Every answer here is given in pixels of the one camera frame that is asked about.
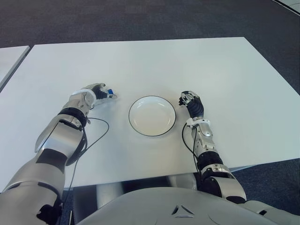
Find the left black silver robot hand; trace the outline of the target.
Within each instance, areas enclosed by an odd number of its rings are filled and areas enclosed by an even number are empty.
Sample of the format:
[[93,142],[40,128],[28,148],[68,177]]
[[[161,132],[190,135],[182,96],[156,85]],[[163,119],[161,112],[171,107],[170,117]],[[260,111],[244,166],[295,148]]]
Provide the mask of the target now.
[[116,99],[117,95],[112,89],[108,88],[104,83],[97,83],[91,89],[96,95],[96,104],[100,104],[109,99]]

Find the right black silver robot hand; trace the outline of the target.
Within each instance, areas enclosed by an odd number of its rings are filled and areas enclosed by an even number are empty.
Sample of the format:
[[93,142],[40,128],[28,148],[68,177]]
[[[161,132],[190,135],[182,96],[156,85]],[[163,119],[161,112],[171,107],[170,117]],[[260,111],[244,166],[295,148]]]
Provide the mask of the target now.
[[180,94],[179,106],[184,105],[190,117],[197,118],[204,116],[204,106],[201,102],[200,97],[193,91],[183,91]]

